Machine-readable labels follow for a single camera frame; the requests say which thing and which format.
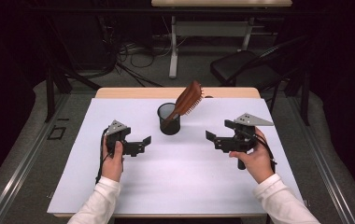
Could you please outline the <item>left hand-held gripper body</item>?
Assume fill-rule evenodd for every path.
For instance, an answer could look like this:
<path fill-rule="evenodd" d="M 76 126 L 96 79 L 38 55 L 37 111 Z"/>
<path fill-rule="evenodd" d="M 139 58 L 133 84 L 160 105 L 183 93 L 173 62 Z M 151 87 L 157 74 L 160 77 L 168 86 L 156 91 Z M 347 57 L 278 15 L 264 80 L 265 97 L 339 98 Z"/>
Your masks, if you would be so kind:
<path fill-rule="evenodd" d="M 145 147 L 141 142 L 127 142 L 122 139 L 122 130 L 126 129 L 128 126 L 122 124 L 117 120 L 113 120 L 111 124 L 105 129 L 106 146 L 108 154 L 112 156 L 115 151 L 115 143 L 120 141 L 123 145 L 123 155 L 130 155 L 131 157 L 136 157 L 140 153 L 145 152 Z"/>

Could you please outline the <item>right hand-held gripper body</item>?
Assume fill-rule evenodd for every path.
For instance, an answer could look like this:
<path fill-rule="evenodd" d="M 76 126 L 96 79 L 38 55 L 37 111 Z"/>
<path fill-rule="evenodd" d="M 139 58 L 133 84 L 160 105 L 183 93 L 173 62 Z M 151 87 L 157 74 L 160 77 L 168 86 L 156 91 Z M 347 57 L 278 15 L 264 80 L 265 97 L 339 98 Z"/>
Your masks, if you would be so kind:
<path fill-rule="evenodd" d="M 231 151 L 248 152 L 253 149 L 259 140 L 255 136 L 256 126 L 273 126 L 272 121 L 258 118 L 249 113 L 245 113 L 238 118 L 232 120 L 237 124 L 232 137 L 217 137 L 214 141 L 215 149 L 220 149 L 223 153 L 229 153 Z M 270 158 L 274 156 L 266 144 Z"/>

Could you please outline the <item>black mesh pen cup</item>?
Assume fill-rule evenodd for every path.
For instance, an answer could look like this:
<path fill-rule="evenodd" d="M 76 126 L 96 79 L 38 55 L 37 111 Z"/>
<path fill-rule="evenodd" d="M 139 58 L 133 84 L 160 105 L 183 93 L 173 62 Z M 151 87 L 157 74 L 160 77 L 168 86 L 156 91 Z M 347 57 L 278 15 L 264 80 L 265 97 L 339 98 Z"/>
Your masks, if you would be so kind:
<path fill-rule="evenodd" d="M 180 115 L 176 114 L 171 119 L 168 116 L 175 109 L 173 103 L 165 103 L 159 106 L 157 109 L 157 115 L 160 122 L 160 130 L 163 134 L 174 135 L 180 131 Z"/>

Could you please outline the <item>brown wooden hairbrush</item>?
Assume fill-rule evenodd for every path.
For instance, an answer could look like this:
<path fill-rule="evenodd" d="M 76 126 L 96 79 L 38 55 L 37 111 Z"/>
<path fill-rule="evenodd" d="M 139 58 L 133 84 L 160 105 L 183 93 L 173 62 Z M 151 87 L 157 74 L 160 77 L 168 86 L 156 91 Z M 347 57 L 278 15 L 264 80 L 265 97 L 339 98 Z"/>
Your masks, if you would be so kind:
<path fill-rule="evenodd" d="M 189 114 L 203 99 L 203 89 L 201 84 L 194 80 L 184 91 L 179 95 L 176 100 L 174 110 L 171 114 L 162 122 L 163 126 L 167 126 L 168 123 L 176 116 L 182 116 Z"/>

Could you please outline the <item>person's right hand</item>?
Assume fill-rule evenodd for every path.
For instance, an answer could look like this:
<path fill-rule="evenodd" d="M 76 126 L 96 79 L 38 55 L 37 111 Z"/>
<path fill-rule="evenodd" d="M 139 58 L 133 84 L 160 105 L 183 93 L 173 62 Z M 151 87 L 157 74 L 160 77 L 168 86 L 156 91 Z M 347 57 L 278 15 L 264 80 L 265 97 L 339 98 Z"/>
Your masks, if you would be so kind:
<path fill-rule="evenodd" d="M 264 134 L 258 128 L 255 128 L 255 136 L 259 142 L 252 152 L 247 154 L 245 152 L 232 151 L 229 153 L 229 157 L 241 160 L 254 180 L 258 184 L 261 184 L 275 172 L 271 166 L 271 159 L 266 147 Z"/>

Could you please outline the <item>person's left hand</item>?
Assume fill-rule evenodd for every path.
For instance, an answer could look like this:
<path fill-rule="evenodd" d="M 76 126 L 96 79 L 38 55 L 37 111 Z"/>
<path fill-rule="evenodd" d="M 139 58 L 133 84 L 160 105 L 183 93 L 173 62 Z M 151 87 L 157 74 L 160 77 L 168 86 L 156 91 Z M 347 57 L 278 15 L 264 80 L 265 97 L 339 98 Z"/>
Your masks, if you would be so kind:
<path fill-rule="evenodd" d="M 115 151 L 112 156 L 108 154 L 107 145 L 103 143 L 102 176 L 119 182 L 122 174 L 123 145 L 120 141 L 115 143 Z"/>

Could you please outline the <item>white table cover sheet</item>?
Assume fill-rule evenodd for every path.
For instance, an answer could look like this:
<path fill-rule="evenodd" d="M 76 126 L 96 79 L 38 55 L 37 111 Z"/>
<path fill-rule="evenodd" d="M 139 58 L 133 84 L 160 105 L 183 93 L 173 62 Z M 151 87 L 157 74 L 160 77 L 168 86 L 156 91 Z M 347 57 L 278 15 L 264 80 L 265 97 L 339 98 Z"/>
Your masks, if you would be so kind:
<path fill-rule="evenodd" d="M 48 208 L 55 216 L 74 214 L 92 194 L 100 165 L 103 130 L 117 120 L 131 128 L 127 141 L 149 137 L 136 157 L 125 157 L 115 214 L 144 216 L 245 216 L 263 213 L 253 196 L 256 182 L 237 161 L 215 149 L 206 133 L 232 136 L 225 120 L 249 113 L 272 117 L 262 99 L 207 98 L 180 120 L 180 131 L 159 128 L 161 99 L 92 99 Z"/>

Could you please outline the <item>black folding chair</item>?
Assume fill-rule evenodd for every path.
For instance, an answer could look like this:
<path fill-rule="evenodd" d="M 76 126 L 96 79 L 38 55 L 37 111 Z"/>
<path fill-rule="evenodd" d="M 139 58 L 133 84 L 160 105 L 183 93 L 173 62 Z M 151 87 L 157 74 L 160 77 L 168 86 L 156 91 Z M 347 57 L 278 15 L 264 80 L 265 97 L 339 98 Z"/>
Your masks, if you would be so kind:
<path fill-rule="evenodd" d="M 302 35 L 280 43 L 256 55 L 249 50 L 227 55 L 210 64 L 211 74 L 222 87 L 252 87 L 258 92 L 273 89 L 267 99 L 273 111 L 280 83 L 299 70 L 299 63 L 291 64 L 307 45 L 308 37 Z"/>

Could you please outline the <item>black metal stand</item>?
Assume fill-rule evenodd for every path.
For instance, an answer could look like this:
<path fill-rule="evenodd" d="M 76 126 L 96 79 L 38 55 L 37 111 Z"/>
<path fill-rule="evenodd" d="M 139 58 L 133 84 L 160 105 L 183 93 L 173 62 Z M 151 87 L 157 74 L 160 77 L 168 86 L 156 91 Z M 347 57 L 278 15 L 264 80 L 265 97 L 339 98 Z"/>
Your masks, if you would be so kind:
<path fill-rule="evenodd" d="M 287 96 L 296 96 L 300 92 L 300 117 L 306 126 L 308 121 L 308 101 L 310 91 L 310 73 L 306 69 L 295 71 L 285 89 Z"/>
<path fill-rule="evenodd" d="M 94 82 L 80 75 L 73 69 L 67 68 L 66 66 L 58 63 L 56 65 L 51 65 L 46 74 L 48 109 L 46 122 L 49 122 L 51 120 L 56 111 L 54 87 L 57 87 L 62 94 L 69 94 L 73 90 L 71 84 L 68 81 L 70 77 L 92 88 L 93 90 L 97 91 L 101 88 L 100 85 L 95 84 Z"/>

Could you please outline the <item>dark cabinet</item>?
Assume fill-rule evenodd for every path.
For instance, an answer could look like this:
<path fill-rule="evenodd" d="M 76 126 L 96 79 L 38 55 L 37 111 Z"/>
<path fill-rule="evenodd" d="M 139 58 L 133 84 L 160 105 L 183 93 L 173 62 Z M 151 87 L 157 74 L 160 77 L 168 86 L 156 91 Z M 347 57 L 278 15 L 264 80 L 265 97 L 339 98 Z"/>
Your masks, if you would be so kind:
<path fill-rule="evenodd" d="M 110 58 L 94 16 L 57 15 L 52 19 L 76 69 L 103 70 L 109 66 Z"/>

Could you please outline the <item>white-legged desk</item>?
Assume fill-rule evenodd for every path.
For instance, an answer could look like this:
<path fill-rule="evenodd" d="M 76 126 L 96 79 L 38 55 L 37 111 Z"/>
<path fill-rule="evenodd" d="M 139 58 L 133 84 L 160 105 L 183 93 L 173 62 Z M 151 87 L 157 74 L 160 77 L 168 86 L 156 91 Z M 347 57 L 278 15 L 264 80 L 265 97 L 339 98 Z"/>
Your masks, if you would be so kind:
<path fill-rule="evenodd" d="M 167 9 L 183 9 L 189 7 L 204 7 L 205 9 L 256 9 L 290 7 L 291 0 L 151 0 L 154 7 Z M 242 21 L 179 21 L 171 17 L 171 61 L 169 77 L 176 78 L 178 74 L 178 44 L 177 37 L 183 36 L 241 36 L 244 38 L 242 49 L 248 47 L 254 18 Z"/>

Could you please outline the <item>metal floor rail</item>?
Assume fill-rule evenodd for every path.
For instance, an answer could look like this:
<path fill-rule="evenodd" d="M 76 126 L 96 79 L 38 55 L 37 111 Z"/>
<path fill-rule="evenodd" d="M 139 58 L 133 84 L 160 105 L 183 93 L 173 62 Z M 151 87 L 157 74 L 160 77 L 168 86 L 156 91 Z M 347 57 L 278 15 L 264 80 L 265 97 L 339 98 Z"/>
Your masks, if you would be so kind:
<path fill-rule="evenodd" d="M 74 118 L 70 97 L 57 101 L 46 122 L 35 107 L 0 171 L 0 224 L 64 224 L 65 217 L 48 212 L 70 148 Z"/>
<path fill-rule="evenodd" d="M 320 145 L 315 138 L 311 128 L 305 125 L 300 113 L 300 106 L 297 100 L 294 97 L 287 98 L 290 107 L 293 110 L 293 115 L 305 136 L 305 139 L 310 147 L 310 151 L 314 162 L 319 170 L 319 174 L 323 180 L 323 183 L 331 197 L 331 200 L 334 204 L 334 207 L 342 221 L 343 224 L 355 224 L 355 217 L 353 216 L 348 202 L 343 195 L 342 190 L 340 189 L 339 185 L 334 178 L 332 170 L 328 165 L 324 155 L 320 150 Z"/>

